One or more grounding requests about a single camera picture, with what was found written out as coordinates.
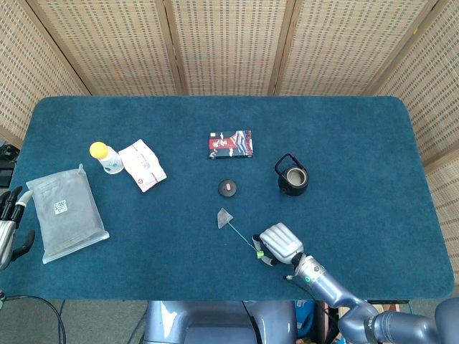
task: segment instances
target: clear plastic pouch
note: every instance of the clear plastic pouch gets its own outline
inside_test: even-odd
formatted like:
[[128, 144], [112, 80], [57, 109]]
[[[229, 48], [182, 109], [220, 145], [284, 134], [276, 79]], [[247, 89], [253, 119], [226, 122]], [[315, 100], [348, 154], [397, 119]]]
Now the clear plastic pouch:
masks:
[[103, 228], [83, 165], [26, 182], [43, 238], [43, 264], [110, 235]]

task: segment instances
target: blue table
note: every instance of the blue table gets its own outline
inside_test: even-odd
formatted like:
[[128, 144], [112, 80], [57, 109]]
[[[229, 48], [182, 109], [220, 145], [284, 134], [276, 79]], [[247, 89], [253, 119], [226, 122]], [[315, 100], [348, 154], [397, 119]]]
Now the blue table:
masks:
[[[208, 159], [208, 135], [250, 129], [253, 158]], [[141, 193], [124, 171], [106, 174], [93, 141], [120, 150], [142, 138], [168, 178]], [[273, 166], [291, 152], [308, 190], [281, 194]], [[393, 97], [50, 97], [35, 108], [13, 186], [83, 163], [110, 238], [49, 264], [34, 205], [16, 244], [30, 253], [0, 274], [11, 294], [138, 300], [287, 300], [283, 281], [236, 233], [217, 228], [225, 207], [247, 237], [281, 221], [362, 298], [442, 297], [453, 273], [405, 106]], [[234, 197], [217, 192], [237, 182]]]

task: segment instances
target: robotic hand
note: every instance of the robotic hand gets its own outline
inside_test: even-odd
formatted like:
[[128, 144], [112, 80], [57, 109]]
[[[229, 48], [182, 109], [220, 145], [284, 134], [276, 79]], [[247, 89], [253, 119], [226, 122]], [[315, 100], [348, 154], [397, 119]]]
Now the robotic hand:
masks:
[[16, 201], [21, 190], [22, 187], [20, 186], [0, 196], [0, 271], [6, 269], [10, 262], [26, 254], [34, 243], [35, 231], [30, 231], [25, 243], [18, 249], [12, 249], [14, 236], [19, 227], [22, 214], [27, 202], [32, 197], [32, 191], [27, 191]]
[[265, 260], [267, 264], [293, 264], [295, 275], [286, 276], [287, 280], [299, 276], [330, 307], [350, 308], [338, 321], [338, 327], [353, 344], [453, 344], [459, 338], [459, 298], [446, 300], [437, 307], [437, 326], [433, 320], [419, 315], [392, 311], [379, 314], [368, 302], [340, 285], [314, 257], [303, 253], [303, 243], [286, 225], [276, 224], [259, 236], [254, 235], [253, 240], [259, 247], [263, 242], [274, 255], [275, 259]]

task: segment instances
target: white napkin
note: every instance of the white napkin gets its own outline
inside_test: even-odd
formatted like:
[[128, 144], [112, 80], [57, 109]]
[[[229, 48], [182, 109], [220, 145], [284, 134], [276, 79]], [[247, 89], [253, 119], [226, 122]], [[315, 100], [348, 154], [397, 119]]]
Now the white napkin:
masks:
[[155, 153], [142, 140], [136, 141], [118, 153], [124, 168], [134, 178], [142, 192], [166, 179], [166, 174], [159, 165]]

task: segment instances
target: yellow bottle cap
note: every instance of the yellow bottle cap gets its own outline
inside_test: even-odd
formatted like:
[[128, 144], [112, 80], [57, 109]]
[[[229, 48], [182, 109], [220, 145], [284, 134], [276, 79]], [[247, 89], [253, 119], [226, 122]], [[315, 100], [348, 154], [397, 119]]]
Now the yellow bottle cap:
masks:
[[104, 159], [108, 155], [108, 147], [103, 142], [94, 142], [89, 147], [89, 153], [95, 159]]

